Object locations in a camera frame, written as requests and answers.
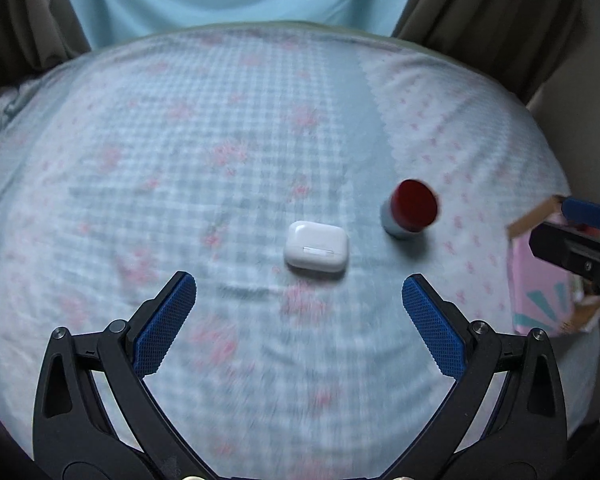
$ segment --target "brown curtain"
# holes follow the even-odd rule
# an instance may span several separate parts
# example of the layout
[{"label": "brown curtain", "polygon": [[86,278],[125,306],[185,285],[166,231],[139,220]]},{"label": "brown curtain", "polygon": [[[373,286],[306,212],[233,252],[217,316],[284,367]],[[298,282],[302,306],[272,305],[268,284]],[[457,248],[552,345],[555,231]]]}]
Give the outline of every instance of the brown curtain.
[{"label": "brown curtain", "polygon": [[0,86],[89,49],[69,0],[0,0]]},{"label": "brown curtain", "polygon": [[408,0],[394,37],[496,78],[528,102],[560,61],[582,0]]}]

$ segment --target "checkered fabric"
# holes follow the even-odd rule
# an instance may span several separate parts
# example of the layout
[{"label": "checkered fabric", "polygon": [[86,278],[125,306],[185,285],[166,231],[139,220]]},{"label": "checkered fabric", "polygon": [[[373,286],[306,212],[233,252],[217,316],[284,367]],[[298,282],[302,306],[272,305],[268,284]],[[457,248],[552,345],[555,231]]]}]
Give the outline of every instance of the checkered fabric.
[{"label": "checkered fabric", "polygon": [[[225,477],[378,476],[452,382],[401,305],[405,277],[423,273],[467,317],[510,331],[504,226],[568,191],[514,97],[381,38],[184,30],[28,88],[0,111],[0,417],[29,452],[51,331],[127,319],[186,270],[196,306],[145,381],[193,449]],[[379,207],[408,177],[433,186],[441,215],[397,243]],[[285,267],[300,219],[347,231],[344,276]],[[571,426],[590,399],[595,337],[561,358]]]}]

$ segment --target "red lid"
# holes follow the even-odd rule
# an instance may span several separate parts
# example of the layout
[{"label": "red lid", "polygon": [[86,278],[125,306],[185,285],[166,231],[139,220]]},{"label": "red lid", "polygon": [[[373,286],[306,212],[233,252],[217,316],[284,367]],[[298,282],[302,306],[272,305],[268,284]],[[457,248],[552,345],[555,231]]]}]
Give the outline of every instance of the red lid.
[{"label": "red lid", "polygon": [[391,213],[400,227],[417,233],[436,221],[438,200],[423,182],[403,180],[391,196]]}]

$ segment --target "airpods case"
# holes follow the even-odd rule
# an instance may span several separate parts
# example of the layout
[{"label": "airpods case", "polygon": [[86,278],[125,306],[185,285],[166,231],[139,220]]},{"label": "airpods case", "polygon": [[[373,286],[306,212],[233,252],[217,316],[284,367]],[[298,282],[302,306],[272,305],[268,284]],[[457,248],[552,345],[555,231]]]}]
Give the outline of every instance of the airpods case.
[{"label": "airpods case", "polygon": [[333,225],[293,222],[286,235],[284,257],[290,266],[300,269],[340,272],[349,258],[349,237]]}]

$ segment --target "pink floral pattern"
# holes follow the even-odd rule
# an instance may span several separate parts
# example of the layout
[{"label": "pink floral pattern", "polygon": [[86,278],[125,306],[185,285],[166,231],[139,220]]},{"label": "pink floral pattern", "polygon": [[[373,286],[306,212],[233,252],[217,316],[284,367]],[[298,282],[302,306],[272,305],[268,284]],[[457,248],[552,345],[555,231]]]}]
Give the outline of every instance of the pink floral pattern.
[{"label": "pink floral pattern", "polygon": [[235,454],[235,447],[225,440],[216,440],[211,445],[211,453],[216,458],[227,458]]},{"label": "pink floral pattern", "polygon": [[309,412],[312,416],[320,416],[324,410],[332,407],[338,399],[338,388],[330,386],[314,391],[309,401]]},{"label": "pink floral pattern", "polygon": [[280,314],[298,325],[319,324],[329,313],[329,305],[318,297],[307,282],[288,286],[282,294]]},{"label": "pink floral pattern", "polygon": [[199,369],[228,365],[238,349],[235,325],[218,316],[199,319],[188,341],[194,350],[193,362]]},{"label": "pink floral pattern", "polygon": [[244,54],[240,57],[240,64],[247,67],[260,66],[262,58],[256,54]]},{"label": "pink floral pattern", "polygon": [[328,468],[316,460],[304,460],[293,468],[289,480],[337,480],[348,478],[350,475]]},{"label": "pink floral pattern", "polygon": [[288,116],[293,133],[314,136],[320,126],[320,112],[315,107],[301,105],[292,108]]},{"label": "pink floral pattern", "polygon": [[153,174],[140,185],[139,189],[140,191],[153,191],[158,189],[158,187],[160,187],[160,175]]},{"label": "pink floral pattern", "polygon": [[195,106],[186,100],[177,100],[167,109],[167,117],[171,120],[187,120],[195,114]]},{"label": "pink floral pattern", "polygon": [[149,74],[158,75],[158,74],[162,74],[164,72],[167,72],[168,68],[169,68],[169,64],[167,62],[165,62],[165,61],[158,61],[158,62],[155,62],[155,63],[149,65],[146,68],[146,71]]},{"label": "pink floral pattern", "polygon": [[288,50],[290,52],[298,50],[301,46],[300,38],[297,36],[287,36],[281,43],[280,47],[283,50]]},{"label": "pink floral pattern", "polygon": [[306,175],[298,175],[293,179],[293,182],[291,183],[291,193],[287,201],[294,202],[296,200],[302,200],[306,198],[310,192],[311,187],[308,185]]},{"label": "pink floral pattern", "polygon": [[200,44],[206,47],[218,46],[224,43],[224,39],[222,38],[222,34],[201,34],[200,35]]},{"label": "pink floral pattern", "polygon": [[81,222],[80,224],[78,224],[78,232],[81,235],[88,235],[89,233],[91,233],[91,224],[89,224],[88,222]]},{"label": "pink floral pattern", "polygon": [[155,258],[147,248],[140,247],[129,254],[116,257],[116,269],[124,283],[131,286],[143,286],[155,283]]},{"label": "pink floral pattern", "polygon": [[202,237],[202,245],[210,250],[213,261],[219,258],[219,251],[224,245],[224,235],[227,231],[227,225],[223,223],[212,224],[206,230]]},{"label": "pink floral pattern", "polygon": [[246,144],[238,140],[226,140],[216,144],[211,150],[210,164],[215,168],[224,169],[226,176],[235,176],[238,167],[249,158]]},{"label": "pink floral pattern", "polygon": [[241,92],[234,92],[233,94],[229,95],[228,103],[230,105],[237,105],[241,102],[244,102],[245,99],[245,94]]},{"label": "pink floral pattern", "polygon": [[100,152],[100,173],[111,173],[122,160],[122,149],[119,146],[105,146]]},{"label": "pink floral pattern", "polygon": [[453,254],[453,255],[456,254],[456,249],[454,248],[453,242],[445,242],[444,247],[445,247],[447,253]]},{"label": "pink floral pattern", "polygon": [[80,333],[87,321],[86,302],[78,295],[62,296],[59,307],[66,319],[67,328],[74,333]]}]

